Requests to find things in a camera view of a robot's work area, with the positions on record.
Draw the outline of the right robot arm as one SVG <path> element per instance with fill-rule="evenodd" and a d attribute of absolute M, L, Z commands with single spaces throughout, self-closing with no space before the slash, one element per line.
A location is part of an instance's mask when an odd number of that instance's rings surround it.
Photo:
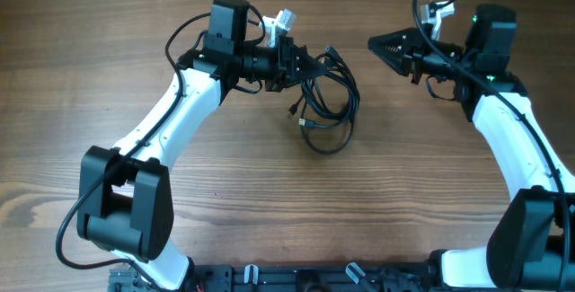
<path fill-rule="evenodd" d="M 423 26 L 371 37 L 368 49 L 397 74 L 456 86 L 467 119 L 483 135 L 507 184 L 510 204 L 483 247 L 439 251 L 446 289 L 574 289 L 574 176 L 537 125 L 527 91 L 507 65 L 516 14 L 477 6 L 465 44 L 438 41 L 451 4 L 426 4 Z"/>

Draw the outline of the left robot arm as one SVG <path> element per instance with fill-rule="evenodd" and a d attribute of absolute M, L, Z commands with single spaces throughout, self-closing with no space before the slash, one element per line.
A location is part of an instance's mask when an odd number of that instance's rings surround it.
<path fill-rule="evenodd" d="M 318 76 L 323 65 L 290 38 L 295 15 L 259 16 L 262 34 L 246 37 L 255 8 L 246 0 L 213 0 L 209 26 L 173 59 L 172 83 L 128 135 L 112 148 L 91 147 L 81 162 L 73 208 L 78 235 L 112 252 L 146 288 L 198 291 L 190 257 L 171 238 L 170 173 L 201 123 L 239 81 L 278 92 Z"/>

